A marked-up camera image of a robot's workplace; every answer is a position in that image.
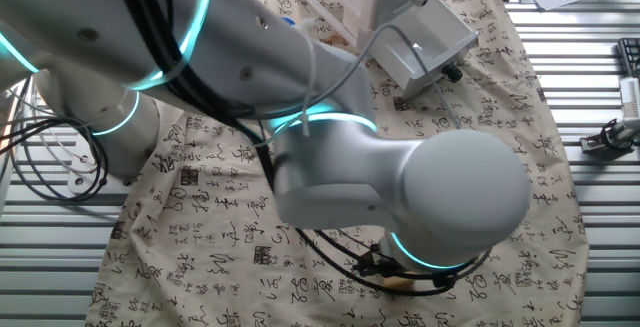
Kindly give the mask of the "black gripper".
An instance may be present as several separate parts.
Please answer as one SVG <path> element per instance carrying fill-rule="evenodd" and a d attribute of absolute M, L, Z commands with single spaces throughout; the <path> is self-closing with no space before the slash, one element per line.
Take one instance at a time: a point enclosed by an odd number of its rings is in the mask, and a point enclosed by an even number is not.
<path fill-rule="evenodd" d="M 390 257 L 383 257 L 377 248 L 360 255 L 352 271 L 357 277 L 376 277 L 381 284 L 373 283 L 372 289 L 389 295 L 439 295 L 451 290 L 458 280 L 454 272 L 414 272 L 401 266 Z M 427 281 L 433 289 L 416 290 L 417 282 Z"/>

